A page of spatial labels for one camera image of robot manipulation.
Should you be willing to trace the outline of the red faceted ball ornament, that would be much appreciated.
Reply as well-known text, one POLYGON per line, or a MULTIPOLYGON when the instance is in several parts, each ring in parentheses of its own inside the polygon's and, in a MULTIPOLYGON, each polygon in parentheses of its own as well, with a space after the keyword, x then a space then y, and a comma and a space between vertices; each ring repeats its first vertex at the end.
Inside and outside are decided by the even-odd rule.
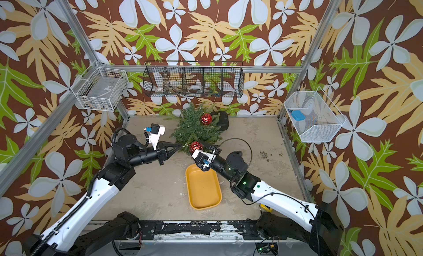
POLYGON ((200 121, 203 125, 209 126, 213 123, 213 116, 210 113, 205 113, 201 116, 200 121))

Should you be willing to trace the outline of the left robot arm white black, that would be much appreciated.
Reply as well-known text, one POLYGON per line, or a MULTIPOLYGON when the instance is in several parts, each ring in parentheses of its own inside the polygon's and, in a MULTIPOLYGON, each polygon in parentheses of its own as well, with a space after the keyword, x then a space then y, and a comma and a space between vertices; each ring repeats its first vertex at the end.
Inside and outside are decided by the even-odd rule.
POLYGON ((112 135, 114 159, 99 171, 79 201, 41 235, 31 235, 23 250, 28 256, 88 256, 107 243, 136 234, 139 219, 122 213, 105 226, 82 234, 93 217, 117 195, 135 175, 135 167, 157 161, 163 165, 178 152, 178 143, 161 141, 165 127, 152 124, 146 127, 146 142, 140 143, 125 128, 118 128, 112 135))

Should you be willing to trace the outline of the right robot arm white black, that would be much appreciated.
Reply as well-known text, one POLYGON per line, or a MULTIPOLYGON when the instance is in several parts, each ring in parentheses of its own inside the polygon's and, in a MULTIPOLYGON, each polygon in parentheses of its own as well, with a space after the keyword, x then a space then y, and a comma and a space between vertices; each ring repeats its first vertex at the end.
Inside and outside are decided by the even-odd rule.
POLYGON ((250 205, 265 205, 283 215, 275 219, 261 217, 265 234, 291 237, 308 243, 319 256, 336 256, 344 227, 335 210, 327 203, 315 204, 285 194, 248 172, 249 164, 241 151, 220 157, 221 149, 206 142, 190 145, 191 156, 202 171, 215 171, 230 183, 231 191, 250 205))

